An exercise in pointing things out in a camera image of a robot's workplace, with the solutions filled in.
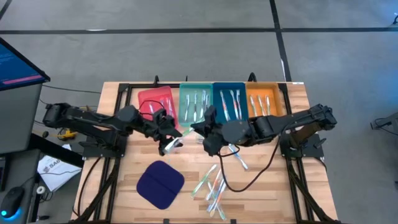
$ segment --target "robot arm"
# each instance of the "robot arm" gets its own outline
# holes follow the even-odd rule
[[[209,156],[214,156],[228,144],[246,147],[264,144],[288,129],[303,126],[301,130],[290,133],[292,146],[298,147],[317,131],[331,130],[337,123],[332,109],[322,105],[281,117],[258,116],[247,121],[229,121],[224,125],[216,123],[215,118],[216,110],[211,106],[205,113],[204,122],[191,125],[198,134],[205,137],[203,146]]]
[[[70,128],[97,139],[102,146],[110,149],[116,145],[117,135],[129,136],[135,130],[146,138],[152,137],[154,141],[159,141],[159,153],[163,155],[163,148],[174,138],[182,136],[175,129],[174,118],[167,115],[164,109],[156,111],[152,121],[143,118],[134,106],[127,106],[114,116],[85,111],[67,103],[47,105],[46,109],[44,125],[50,128]]]

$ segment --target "navy fabric pad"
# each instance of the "navy fabric pad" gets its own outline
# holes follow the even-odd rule
[[[137,183],[137,192],[158,209],[168,208],[184,185],[184,176],[163,161],[155,161]]]

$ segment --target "wooden table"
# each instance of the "wooden table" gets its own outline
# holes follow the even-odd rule
[[[113,114],[118,86],[119,82],[104,84],[99,100],[99,113]],[[308,109],[309,102],[305,86],[302,83],[287,83],[287,87],[293,113]],[[132,92],[131,104],[137,108],[139,106],[137,93],[141,90],[143,89],[133,89]],[[172,91],[174,102],[178,102],[178,88],[173,88]],[[238,223],[295,223],[286,163],[279,150],[270,168],[245,192],[234,193],[226,189],[221,205],[228,221],[223,221],[218,214],[214,218],[210,218],[206,212],[208,204],[204,201],[208,189],[202,187],[195,199],[192,199],[190,194],[204,173],[213,164],[220,162],[218,157],[208,156],[203,150],[203,146],[196,143],[197,136],[196,133],[191,133],[186,137],[183,148],[179,149],[176,154],[164,157],[159,156],[158,143],[152,139],[146,139],[144,135],[137,132],[129,137],[126,155],[121,159],[112,223],[162,223],[165,218],[170,219],[171,223],[229,223],[230,219],[237,219]],[[249,166],[247,171],[242,168],[235,157],[224,158],[224,168],[229,184],[235,189],[246,186],[268,163],[275,143],[276,139],[269,144],[242,148],[240,155]],[[77,208],[81,185],[95,160],[95,158],[88,159],[85,162],[75,208]],[[181,172],[185,178],[181,192],[166,210],[155,208],[136,190],[137,181],[142,173],[151,163],[158,160],[165,161]],[[326,214],[337,219],[325,168],[312,158],[304,158],[303,163],[310,193]],[[103,159],[99,161],[89,176],[83,192],[82,211],[97,194],[102,169]],[[305,206],[299,190],[298,194],[302,216],[306,218]],[[107,202],[108,195],[105,195],[101,209],[102,219],[106,213]]]

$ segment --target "gray floor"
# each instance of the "gray floor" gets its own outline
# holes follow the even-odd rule
[[[393,0],[276,0],[282,27],[387,27]],[[0,30],[273,27],[266,0],[13,0]],[[53,86],[100,91],[105,81],[283,81],[275,34],[3,35],[51,77]],[[293,81],[338,120],[322,132],[340,220],[396,223],[397,138],[369,122],[398,111],[398,33],[283,34]],[[48,103],[97,105],[99,95],[44,88]],[[42,119],[44,105],[37,110]],[[46,128],[34,127],[38,131]],[[40,206],[44,223],[66,222],[74,178]]]

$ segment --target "computer screen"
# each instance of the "computer screen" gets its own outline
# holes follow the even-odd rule
[[[48,81],[43,71],[0,38],[0,91]]]

